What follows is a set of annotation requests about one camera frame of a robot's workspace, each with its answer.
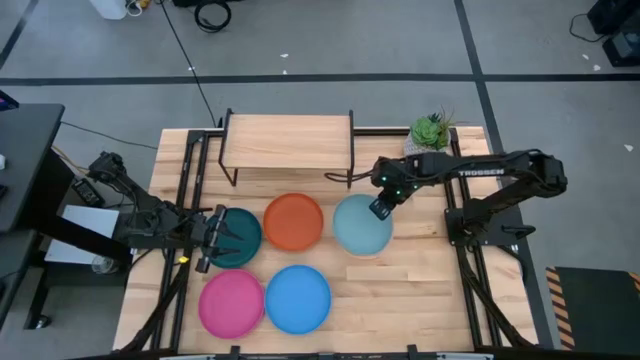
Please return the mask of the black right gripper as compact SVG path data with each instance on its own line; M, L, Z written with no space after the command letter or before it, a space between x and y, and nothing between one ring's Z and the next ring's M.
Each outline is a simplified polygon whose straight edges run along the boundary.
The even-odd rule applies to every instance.
M393 207L402 205L419 189L419 185L402 176L382 175L380 180L382 191L370 203L369 209L380 221L384 221L391 215Z

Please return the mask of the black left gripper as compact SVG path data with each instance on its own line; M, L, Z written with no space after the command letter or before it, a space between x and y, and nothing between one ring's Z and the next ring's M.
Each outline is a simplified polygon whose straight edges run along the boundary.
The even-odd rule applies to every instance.
M218 248L216 245L216 241L221 234L234 239L241 239L241 236L234 233L224 221L227 208L224 205L217 205L211 224L208 223L208 219L203 212L204 209L200 209L191 218L191 240L201 250L201 256L195 266L195 270L199 273L208 271L212 258L242 253L240 249Z

